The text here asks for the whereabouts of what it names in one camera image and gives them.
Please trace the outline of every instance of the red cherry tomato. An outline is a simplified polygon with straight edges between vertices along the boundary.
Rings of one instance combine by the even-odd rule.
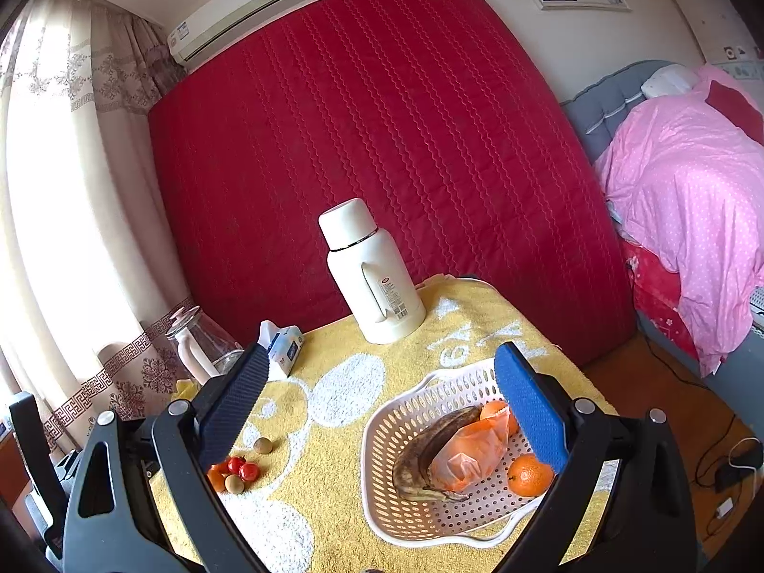
[[[260,468],[254,463],[245,463],[239,468],[239,478],[246,483],[253,483],[260,476]]]
[[[231,474],[238,474],[239,468],[244,465],[245,461],[241,457],[231,457],[228,460],[228,471]]]

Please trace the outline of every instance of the pink blanket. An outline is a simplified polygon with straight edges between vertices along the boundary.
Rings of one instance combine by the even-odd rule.
[[[764,286],[764,147],[705,103],[712,79],[739,90],[732,78],[698,74],[688,95],[632,110],[594,168],[626,232],[679,273],[705,376],[746,337]]]

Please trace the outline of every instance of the gray bed headboard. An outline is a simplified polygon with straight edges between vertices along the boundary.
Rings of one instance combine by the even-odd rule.
[[[618,125],[632,108],[645,100],[642,84],[659,68],[669,64],[672,63],[666,60],[630,64],[561,104],[590,163],[594,163],[613,141]]]

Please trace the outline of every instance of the yellow towel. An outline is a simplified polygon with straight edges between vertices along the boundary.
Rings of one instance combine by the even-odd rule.
[[[396,343],[368,344],[353,317],[306,334],[289,380],[265,386],[239,434],[232,453],[257,462],[263,473],[242,495],[223,494],[223,503],[274,573],[489,572],[499,563],[528,518],[493,549],[404,549],[377,538],[364,519],[360,455],[366,421],[437,368],[493,357],[501,343],[513,340],[537,371],[554,375],[572,398],[587,396],[615,413],[583,373],[488,284],[435,276],[419,294],[427,318]],[[270,455],[251,449],[261,435],[274,442]],[[174,548],[200,562],[161,473],[151,486]],[[607,497],[606,490],[593,495],[566,560],[587,550]],[[496,531],[494,524],[485,532]]]

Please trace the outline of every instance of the curtain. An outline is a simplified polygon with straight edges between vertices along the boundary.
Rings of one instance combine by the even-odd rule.
[[[183,76],[161,36],[89,0],[32,0],[0,48],[0,369],[54,452],[105,409],[160,411],[188,377],[163,337],[190,298],[148,131]]]

